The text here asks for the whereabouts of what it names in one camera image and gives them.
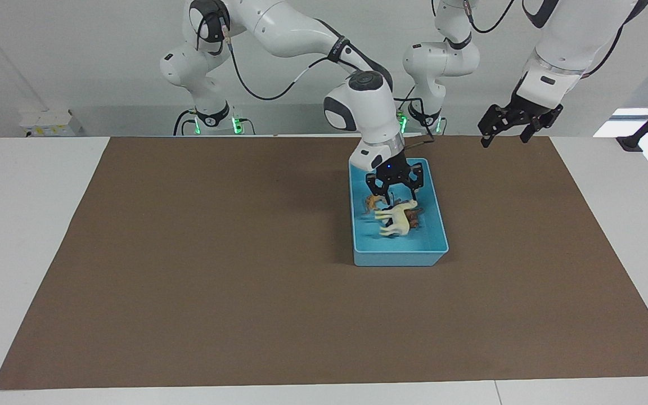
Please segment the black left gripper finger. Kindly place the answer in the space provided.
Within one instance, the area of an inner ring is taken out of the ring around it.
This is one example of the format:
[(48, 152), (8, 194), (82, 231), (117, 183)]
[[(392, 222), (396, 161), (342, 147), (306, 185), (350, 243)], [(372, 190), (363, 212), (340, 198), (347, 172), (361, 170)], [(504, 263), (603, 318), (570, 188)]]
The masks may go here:
[(514, 111), (511, 108), (501, 107), (496, 103), (490, 105), (478, 122), (478, 129), (481, 133), (481, 146), (484, 149), (489, 148), (497, 135), (509, 130), (512, 127), (513, 117)]
[(547, 112), (541, 116), (532, 117), (527, 126), (525, 126), (524, 131), (520, 134), (520, 140), (522, 143), (529, 143), (530, 139), (542, 129), (547, 129), (553, 126), (556, 122), (556, 119), (560, 116), (561, 111), (563, 111), (564, 106), (558, 105), (556, 108)]

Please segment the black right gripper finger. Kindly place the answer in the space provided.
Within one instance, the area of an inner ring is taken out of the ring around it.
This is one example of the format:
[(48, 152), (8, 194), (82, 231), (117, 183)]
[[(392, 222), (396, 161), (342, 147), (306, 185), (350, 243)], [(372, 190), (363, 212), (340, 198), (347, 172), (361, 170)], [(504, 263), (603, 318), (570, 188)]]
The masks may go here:
[(414, 163), (409, 165), (408, 168), (406, 187), (411, 192), (412, 199), (416, 199), (417, 193), (425, 185), (424, 165), (422, 163)]
[(376, 181), (377, 179), (374, 173), (365, 175), (365, 183), (370, 190), (370, 194), (365, 198), (366, 212), (374, 212), (376, 209), (379, 209), (378, 203), (385, 203), (386, 207), (391, 206), (389, 195), (385, 193), (383, 186), (376, 184)]

